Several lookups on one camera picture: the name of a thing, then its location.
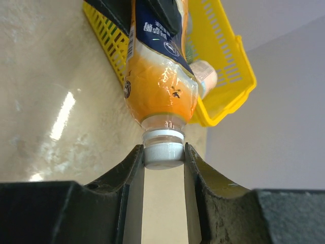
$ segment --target yellow basket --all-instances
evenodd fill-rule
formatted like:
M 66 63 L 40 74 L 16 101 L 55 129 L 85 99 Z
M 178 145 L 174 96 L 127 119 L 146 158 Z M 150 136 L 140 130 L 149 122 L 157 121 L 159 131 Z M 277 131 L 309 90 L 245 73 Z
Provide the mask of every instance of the yellow basket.
M 86 2 L 83 9 L 123 85 L 128 37 Z M 191 123 L 215 126 L 247 100 L 256 78 L 241 37 L 234 35 L 220 0 L 190 0 L 189 11 L 193 31 L 187 38 L 194 60 L 206 60 L 218 73 L 217 86 L 203 100 L 198 99 Z

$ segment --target logo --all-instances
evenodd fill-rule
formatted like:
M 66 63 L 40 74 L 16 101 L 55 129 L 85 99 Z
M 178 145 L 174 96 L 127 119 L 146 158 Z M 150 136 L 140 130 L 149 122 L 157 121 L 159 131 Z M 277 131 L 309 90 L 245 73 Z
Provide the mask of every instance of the logo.
M 172 54 L 176 57 L 179 56 L 179 51 L 169 42 L 164 42 L 164 47 L 170 54 Z
M 127 80 L 124 84 L 124 97 L 128 98 L 130 96 L 131 93 L 131 83 Z

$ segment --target wall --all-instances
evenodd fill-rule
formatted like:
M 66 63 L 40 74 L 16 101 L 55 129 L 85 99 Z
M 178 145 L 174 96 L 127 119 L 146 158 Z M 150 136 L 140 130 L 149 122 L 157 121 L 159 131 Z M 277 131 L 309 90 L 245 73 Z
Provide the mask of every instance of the wall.
M 325 189 L 325 16 L 248 52 L 257 88 L 208 131 L 207 162 L 249 188 Z
M 323 0 L 223 0 L 234 32 L 252 50 L 323 15 Z

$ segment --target black circular symbol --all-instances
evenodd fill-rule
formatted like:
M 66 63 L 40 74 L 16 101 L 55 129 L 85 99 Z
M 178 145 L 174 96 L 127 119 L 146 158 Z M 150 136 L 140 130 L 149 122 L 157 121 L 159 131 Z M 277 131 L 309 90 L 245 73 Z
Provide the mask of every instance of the black circular symbol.
M 127 80 L 124 84 L 124 97 L 128 98 L 131 93 L 131 83 Z

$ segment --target barcode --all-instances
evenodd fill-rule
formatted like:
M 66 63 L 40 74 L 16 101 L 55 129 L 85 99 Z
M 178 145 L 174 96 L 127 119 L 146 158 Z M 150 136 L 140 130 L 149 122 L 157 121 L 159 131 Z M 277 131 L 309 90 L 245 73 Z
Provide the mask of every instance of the barcode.
M 134 48 L 134 25 L 130 29 L 126 61 L 128 61 L 130 58 L 133 57 L 133 48 Z

